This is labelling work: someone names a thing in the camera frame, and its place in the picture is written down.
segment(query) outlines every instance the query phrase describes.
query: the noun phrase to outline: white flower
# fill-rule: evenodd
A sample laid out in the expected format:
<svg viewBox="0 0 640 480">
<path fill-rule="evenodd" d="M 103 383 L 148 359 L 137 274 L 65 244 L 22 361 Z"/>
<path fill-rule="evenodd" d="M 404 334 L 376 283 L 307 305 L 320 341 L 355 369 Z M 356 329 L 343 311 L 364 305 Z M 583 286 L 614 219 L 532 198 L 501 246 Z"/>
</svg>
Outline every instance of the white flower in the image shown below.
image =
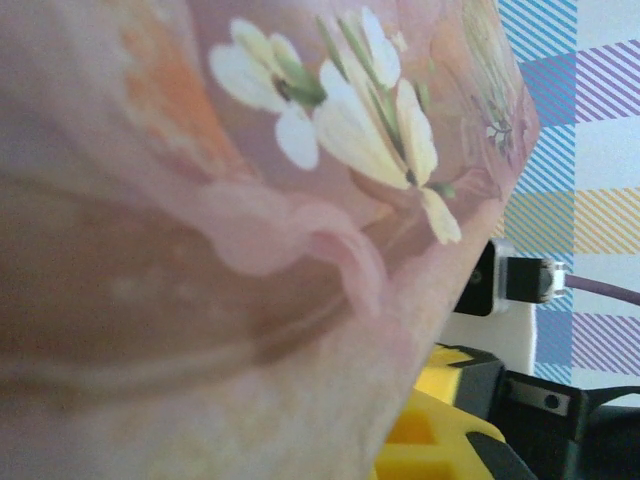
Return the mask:
<svg viewBox="0 0 640 480">
<path fill-rule="evenodd" d="M 362 8 L 362 29 L 369 44 L 373 70 L 378 81 L 385 87 L 392 88 L 400 78 L 400 58 L 393 43 L 382 30 L 380 20 L 369 7 Z"/>
<path fill-rule="evenodd" d="M 429 120 L 415 90 L 406 79 L 399 80 L 395 114 L 403 159 L 381 124 L 366 73 L 353 57 L 344 55 L 343 60 L 351 84 L 329 60 L 320 70 L 327 100 L 313 115 L 318 141 L 336 159 L 380 183 L 403 190 L 418 188 L 438 240 L 443 244 L 460 241 L 458 222 L 440 195 L 426 186 L 438 157 Z"/>
<path fill-rule="evenodd" d="M 313 124 L 304 109 L 290 101 L 282 85 L 290 79 L 280 60 L 300 65 L 291 42 L 280 34 L 267 38 L 251 22 L 231 22 L 230 45 L 216 45 L 209 52 L 211 72 L 236 100 L 279 115 L 275 137 L 280 149 L 298 167 L 311 170 L 318 164 Z"/>
<path fill-rule="evenodd" d="M 384 33 L 378 17 L 369 7 L 363 7 L 360 18 L 353 13 L 347 15 L 347 25 L 357 43 L 366 44 L 365 55 L 376 80 L 386 88 L 393 88 L 400 78 L 400 58 L 392 40 Z"/>
</svg>

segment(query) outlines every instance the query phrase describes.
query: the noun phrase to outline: checkered pattern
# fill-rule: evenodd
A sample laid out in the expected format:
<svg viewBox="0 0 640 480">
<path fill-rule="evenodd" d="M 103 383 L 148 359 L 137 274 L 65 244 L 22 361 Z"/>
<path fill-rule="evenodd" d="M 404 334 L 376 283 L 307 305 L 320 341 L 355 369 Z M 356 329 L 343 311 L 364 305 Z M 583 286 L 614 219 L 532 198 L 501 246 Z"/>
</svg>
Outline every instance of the checkered pattern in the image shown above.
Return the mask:
<svg viewBox="0 0 640 480">
<path fill-rule="evenodd" d="M 525 256 L 640 290 L 640 2 L 613 3 L 498 1 L 542 127 L 498 230 Z M 536 375 L 640 384 L 640 310 L 594 297 L 539 307 Z"/>
</svg>

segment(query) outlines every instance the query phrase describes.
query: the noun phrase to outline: purple striped pattern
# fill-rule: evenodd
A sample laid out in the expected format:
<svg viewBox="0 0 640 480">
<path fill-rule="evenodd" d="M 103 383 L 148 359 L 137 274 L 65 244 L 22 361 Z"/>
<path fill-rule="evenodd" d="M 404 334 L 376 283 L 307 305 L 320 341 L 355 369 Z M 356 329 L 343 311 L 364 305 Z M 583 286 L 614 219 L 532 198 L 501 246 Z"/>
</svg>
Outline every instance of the purple striped pattern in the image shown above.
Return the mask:
<svg viewBox="0 0 640 480">
<path fill-rule="evenodd" d="M 640 319 L 574 314 L 574 367 L 640 375 Z"/>
<path fill-rule="evenodd" d="M 640 42 L 578 52 L 576 121 L 640 115 Z"/>
</svg>

